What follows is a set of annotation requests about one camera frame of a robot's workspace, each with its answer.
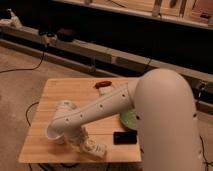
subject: white container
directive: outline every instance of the white container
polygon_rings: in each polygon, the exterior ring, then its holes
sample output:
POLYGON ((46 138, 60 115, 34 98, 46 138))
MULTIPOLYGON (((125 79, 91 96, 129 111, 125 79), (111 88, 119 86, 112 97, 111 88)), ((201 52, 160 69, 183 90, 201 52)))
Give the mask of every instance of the white container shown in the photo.
POLYGON ((12 11, 12 9, 8 9, 8 11, 9 11, 10 14, 11 14, 12 26, 14 26, 15 28, 22 28, 21 21, 20 21, 19 18, 15 15, 15 13, 12 11))

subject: floor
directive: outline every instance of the floor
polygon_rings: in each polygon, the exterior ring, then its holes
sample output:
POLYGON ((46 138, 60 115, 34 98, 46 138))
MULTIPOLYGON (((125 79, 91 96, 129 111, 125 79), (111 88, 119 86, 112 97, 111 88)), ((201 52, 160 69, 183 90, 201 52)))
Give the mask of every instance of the floor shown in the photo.
MULTIPOLYGON (((31 68, 39 59, 0 46, 0 71, 14 68, 31 68)), ((44 61, 35 71, 18 71, 0 74, 0 171, 28 171, 26 164, 17 162, 28 125, 27 107, 38 101, 48 78, 92 77, 70 68, 44 61)), ((30 110, 30 120, 36 106, 30 110)), ((199 112, 199 129, 205 142, 205 153, 213 161, 213 116, 199 112)), ((33 171, 41 169, 33 164, 33 171)), ((72 170, 106 170, 106 164, 81 164, 72 170)), ((137 170, 132 164, 112 164, 109 170, 137 170)))

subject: mounting hole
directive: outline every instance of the mounting hole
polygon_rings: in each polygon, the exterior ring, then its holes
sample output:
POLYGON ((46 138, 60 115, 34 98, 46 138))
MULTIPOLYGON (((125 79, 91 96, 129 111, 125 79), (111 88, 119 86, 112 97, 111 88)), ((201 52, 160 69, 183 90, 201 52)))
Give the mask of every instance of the mounting hole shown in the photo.
POLYGON ((137 120, 140 120, 141 118, 137 115, 137 116, 136 116, 136 119, 137 119, 137 120))
POLYGON ((201 151, 201 150, 199 150, 199 151, 198 151, 198 154, 199 154, 199 155, 201 155, 201 154, 202 154, 202 151, 201 151))
POLYGON ((101 109, 103 109, 104 106, 103 106, 102 104, 100 104, 99 107, 100 107, 101 109))
POLYGON ((195 114, 193 115, 193 118, 197 118, 197 113, 195 113, 195 114))

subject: small object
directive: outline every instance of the small object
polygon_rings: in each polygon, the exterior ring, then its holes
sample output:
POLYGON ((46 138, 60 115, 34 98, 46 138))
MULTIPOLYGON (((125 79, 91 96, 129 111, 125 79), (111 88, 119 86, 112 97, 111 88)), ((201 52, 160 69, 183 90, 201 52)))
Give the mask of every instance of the small object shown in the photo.
POLYGON ((57 37, 64 42, 72 42, 75 38, 75 31, 72 29, 61 28, 57 31, 57 37))
POLYGON ((120 113, 120 121, 121 123, 127 127, 128 129, 137 130, 137 119, 135 110, 129 110, 126 112, 120 113))
POLYGON ((95 88, 99 89, 100 87, 107 87, 107 86, 110 86, 110 85, 112 85, 111 81, 101 81, 101 82, 98 82, 98 83, 95 84, 95 88))
POLYGON ((12 25, 15 28, 22 28, 22 24, 21 21, 19 20, 19 18, 15 15, 15 13, 12 11, 12 9, 7 9, 10 12, 11 15, 11 20, 12 20, 12 25))
POLYGON ((113 134, 114 144, 136 144, 137 143, 137 132, 114 132, 113 134))
POLYGON ((97 144, 95 141, 86 139, 80 146, 81 150, 94 157, 104 158, 106 155, 107 147, 104 144, 97 144))
POLYGON ((107 94, 114 90, 114 87, 112 86, 111 81, 101 81, 95 84, 94 86, 96 89, 98 89, 100 95, 107 94))

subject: wall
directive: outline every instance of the wall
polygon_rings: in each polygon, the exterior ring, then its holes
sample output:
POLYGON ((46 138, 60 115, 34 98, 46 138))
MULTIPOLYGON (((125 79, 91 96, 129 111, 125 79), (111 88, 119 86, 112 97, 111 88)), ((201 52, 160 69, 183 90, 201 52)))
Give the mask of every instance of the wall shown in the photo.
POLYGON ((213 32, 110 13, 51 0, 1 0, 24 25, 56 32, 61 27, 79 39, 213 74, 213 32))

